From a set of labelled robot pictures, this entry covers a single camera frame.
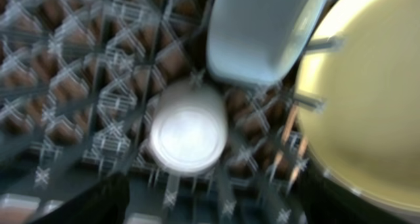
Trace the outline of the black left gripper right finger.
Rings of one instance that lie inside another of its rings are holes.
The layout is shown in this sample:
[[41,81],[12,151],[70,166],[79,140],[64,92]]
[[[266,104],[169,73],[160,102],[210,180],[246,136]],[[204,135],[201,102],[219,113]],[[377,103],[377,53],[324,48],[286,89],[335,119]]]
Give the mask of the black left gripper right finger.
[[310,166],[298,178],[301,204],[309,224],[406,224],[323,177]]

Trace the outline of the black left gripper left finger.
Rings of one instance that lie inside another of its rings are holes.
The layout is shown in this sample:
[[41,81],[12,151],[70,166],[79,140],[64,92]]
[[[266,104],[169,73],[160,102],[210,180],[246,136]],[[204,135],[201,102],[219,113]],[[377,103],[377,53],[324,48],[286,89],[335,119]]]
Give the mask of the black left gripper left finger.
[[32,224],[123,224],[129,201],[129,180],[116,173]]

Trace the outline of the wooden chopstick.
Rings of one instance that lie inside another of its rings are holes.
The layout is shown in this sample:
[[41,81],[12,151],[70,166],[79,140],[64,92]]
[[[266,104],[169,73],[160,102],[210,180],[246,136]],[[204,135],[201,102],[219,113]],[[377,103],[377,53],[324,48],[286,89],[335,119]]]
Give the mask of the wooden chopstick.
[[281,130],[277,132],[273,138],[275,153],[273,155],[273,164],[270,172],[269,180],[272,181],[278,170],[278,167],[288,166],[290,164],[291,154],[290,146],[287,145],[290,133],[293,129],[295,118],[297,116],[297,105],[293,103],[287,111],[287,119]]
[[293,167],[291,168],[291,172],[289,175],[288,183],[287,183],[287,194],[290,193],[294,182],[296,181],[297,177],[299,176],[299,172],[306,169],[306,164],[308,160],[304,158],[305,152],[308,146],[308,139],[307,137],[302,137],[297,148],[297,153],[295,156],[295,160],[293,163]]

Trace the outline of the yellow round plate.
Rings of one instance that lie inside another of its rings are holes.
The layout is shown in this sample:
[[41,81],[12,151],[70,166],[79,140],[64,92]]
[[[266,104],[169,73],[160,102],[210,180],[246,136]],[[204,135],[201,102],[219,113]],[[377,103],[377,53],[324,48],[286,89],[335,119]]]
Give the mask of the yellow round plate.
[[324,175],[354,194],[419,211],[419,0],[338,0],[313,38],[342,39],[305,55],[299,126]]

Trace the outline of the white paper cup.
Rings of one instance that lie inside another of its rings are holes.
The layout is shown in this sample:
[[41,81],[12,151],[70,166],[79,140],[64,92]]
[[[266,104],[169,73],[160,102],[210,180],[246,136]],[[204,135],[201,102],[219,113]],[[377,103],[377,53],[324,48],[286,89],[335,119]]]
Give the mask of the white paper cup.
[[219,160],[228,140],[224,99],[212,85],[180,80],[161,94],[149,135],[148,149],[158,166],[191,177]]

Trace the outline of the light blue bowl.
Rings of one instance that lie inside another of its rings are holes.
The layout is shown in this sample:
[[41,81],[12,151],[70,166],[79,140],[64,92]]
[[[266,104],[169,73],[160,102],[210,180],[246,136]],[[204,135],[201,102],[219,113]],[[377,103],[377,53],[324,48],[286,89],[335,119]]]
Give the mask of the light blue bowl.
[[300,57],[326,3],[215,0],[207,34],[208,71],[229,83],[278,83]]

